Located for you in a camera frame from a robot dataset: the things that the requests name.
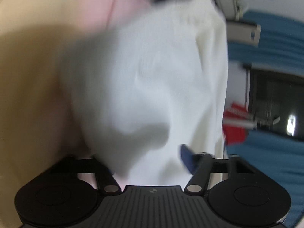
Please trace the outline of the white chair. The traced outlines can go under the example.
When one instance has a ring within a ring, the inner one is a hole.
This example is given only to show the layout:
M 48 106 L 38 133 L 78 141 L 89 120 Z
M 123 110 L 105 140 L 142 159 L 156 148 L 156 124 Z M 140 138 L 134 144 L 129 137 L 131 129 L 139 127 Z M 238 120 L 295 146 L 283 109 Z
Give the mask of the white chair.
M 258 46 L 261 35 L 260 25 L 242 21 L 227 21 L 226 28 L 228 42 Z

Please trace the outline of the pastel patterned bed sheet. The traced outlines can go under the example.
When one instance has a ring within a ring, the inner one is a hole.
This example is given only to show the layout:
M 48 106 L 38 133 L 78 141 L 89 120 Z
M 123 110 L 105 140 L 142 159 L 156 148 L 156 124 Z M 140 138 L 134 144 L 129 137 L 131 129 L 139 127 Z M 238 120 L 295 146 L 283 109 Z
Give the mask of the pastel patterned bed sheet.
M 81 146 L 61 92 L 58 48 L 149 5 L 149 0 L 1 0 L 1 189 L 19 188 Z

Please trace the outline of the white garment with ribbed cuffs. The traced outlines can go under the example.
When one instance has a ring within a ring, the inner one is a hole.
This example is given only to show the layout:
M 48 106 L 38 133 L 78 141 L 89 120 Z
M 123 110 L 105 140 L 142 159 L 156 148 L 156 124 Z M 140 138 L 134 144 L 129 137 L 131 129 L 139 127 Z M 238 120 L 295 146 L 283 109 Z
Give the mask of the white garment with ribbed cuffs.
M 228 51 L 213 0 L 167 0 L 77 40 L 60 65 L 85 143 L 121 185 L 185 186 L 182 144 L 223 156 Z

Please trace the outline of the dark window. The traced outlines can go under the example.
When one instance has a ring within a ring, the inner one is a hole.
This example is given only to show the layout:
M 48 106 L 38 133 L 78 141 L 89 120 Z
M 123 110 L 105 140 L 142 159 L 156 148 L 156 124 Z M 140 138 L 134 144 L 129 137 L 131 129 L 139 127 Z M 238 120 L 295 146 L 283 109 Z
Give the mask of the dark window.
M 249 112 L 260 120 L 258 129 L 303 141 L 303 77 L 250 71 Z

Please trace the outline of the blue curtain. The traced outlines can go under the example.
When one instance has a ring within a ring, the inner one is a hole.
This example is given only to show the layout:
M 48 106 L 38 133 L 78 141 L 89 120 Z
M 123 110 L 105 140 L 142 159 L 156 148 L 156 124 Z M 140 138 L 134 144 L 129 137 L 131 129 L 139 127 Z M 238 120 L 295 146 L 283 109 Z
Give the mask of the blue curtain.
M 258 46 L 229 43 L 227 105 L 249 111 L 250 70 L 303 77 L 303 0 L 239 0 L 242 19 L 261 26 Z M 303 223 L 303 141 L 259 130 L 238 130 L 227 145 L 280 183 L 291 196 L 287 227 Z

